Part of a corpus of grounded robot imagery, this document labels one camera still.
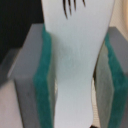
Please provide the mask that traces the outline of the pale green gripper left finger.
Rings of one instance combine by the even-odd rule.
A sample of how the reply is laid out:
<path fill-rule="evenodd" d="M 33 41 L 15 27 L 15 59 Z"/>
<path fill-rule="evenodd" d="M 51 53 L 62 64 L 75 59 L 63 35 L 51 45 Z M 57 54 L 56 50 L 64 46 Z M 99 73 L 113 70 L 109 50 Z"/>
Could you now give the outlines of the pale green gripper left finger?
<path fill-rule="evenodd" d="M 33 24 L 13 69 L 23 128 L 54 128 L 55 74 L 51 37 Z"/>

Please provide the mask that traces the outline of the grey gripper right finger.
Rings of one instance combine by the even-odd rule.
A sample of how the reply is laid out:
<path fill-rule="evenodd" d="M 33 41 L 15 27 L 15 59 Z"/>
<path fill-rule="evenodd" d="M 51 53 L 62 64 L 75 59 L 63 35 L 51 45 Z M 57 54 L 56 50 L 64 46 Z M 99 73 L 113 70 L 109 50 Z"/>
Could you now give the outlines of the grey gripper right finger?
<path fill-rule="evenodd" d="M 95 72 L 101 128 L 128 128 L 128 41 L 110 27 Z"/>

